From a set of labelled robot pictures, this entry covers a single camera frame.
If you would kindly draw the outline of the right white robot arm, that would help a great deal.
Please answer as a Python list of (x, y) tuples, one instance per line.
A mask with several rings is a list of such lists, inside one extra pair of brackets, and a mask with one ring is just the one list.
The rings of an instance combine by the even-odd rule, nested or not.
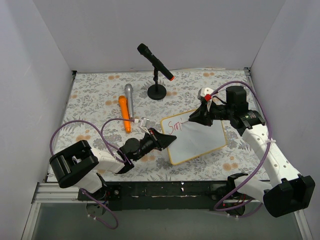
[(227, 194), (218, 201), (214, 210), (221, 211), (221, 204), (241, 195), (261, 202), (275, 218), (306, 209), (315, 189), (311, 176), (303, 176), (284, 156), (266, 120), (256, 110), (249, 109), (247, 92), (243, 86), (226, 88), (226, 100), (216, 104), (217, 91), (201, 88), (197, 98), (198, 109), (189, 116), (189, 122), (211, 126), (214, 120), (229, 121), (242, 139), (249, 144), (259, 159), (251, 173), (236, 173), (227, 178)]

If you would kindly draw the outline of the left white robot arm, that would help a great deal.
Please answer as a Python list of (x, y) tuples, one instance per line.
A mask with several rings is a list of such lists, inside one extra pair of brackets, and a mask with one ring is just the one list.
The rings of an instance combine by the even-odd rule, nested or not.
[(114, 154), (92, 148), (86, 140), (81, 140), (54, 154), (49, 164), (60, 188), (76, 186), (85, 189), (95, 200), (101, 200), (107, 191), (98, 170), (125, 174), (135, 167), (133, 162), (153, 150), (166, 149), (176, 139), (175, 135), (149, 128), (142, 139), (128, 139)]

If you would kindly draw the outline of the yellow framed whiteboard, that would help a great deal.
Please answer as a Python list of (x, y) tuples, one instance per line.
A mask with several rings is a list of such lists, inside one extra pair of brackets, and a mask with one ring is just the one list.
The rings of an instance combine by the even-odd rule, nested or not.
[(167, 147), (172, 165), (209, 154), (227, 146), (227, 135), (220, 120), (215, 120), (212, 126), (204, 126), (195, 122), (182, 122), (189, 119), (194, 110), (168, 116), (160, 121), (162, 133), (176, 136), (177, 139)]

